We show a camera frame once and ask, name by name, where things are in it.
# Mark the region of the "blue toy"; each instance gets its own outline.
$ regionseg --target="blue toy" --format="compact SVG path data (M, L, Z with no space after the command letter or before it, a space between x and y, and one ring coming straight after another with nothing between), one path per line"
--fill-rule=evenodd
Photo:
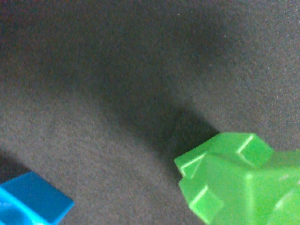
M73 205L34 172L0 185L0 225L57 225Z

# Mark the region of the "blue plastic block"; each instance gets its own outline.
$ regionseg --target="blue plastic block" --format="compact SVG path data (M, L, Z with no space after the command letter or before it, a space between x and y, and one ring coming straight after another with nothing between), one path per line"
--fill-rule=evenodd
M0 225L56 225L73 205L34 172L0 185Z

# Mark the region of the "plastic connector piece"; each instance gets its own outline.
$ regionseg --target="plastic connector piece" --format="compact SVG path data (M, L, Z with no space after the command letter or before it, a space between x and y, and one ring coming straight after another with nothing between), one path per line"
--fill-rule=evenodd
M175 159L181 191L207 225L299 225L300 151L221 133Z
M73 205L34 172L0 185L0 225L56 225Z

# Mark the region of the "dark gray carpet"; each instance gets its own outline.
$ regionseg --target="dark gray carpet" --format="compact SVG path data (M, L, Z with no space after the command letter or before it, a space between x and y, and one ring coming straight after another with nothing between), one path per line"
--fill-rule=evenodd
M76 202L61 224L198 225L175 157L224 131L300 147L297 1L0 7L1 157Z

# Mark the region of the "green toy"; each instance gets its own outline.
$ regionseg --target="green toy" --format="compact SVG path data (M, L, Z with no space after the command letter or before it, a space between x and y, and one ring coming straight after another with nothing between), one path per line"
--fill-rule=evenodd
M221 133L175 159L190 209L207 225L299 225L300 151Z

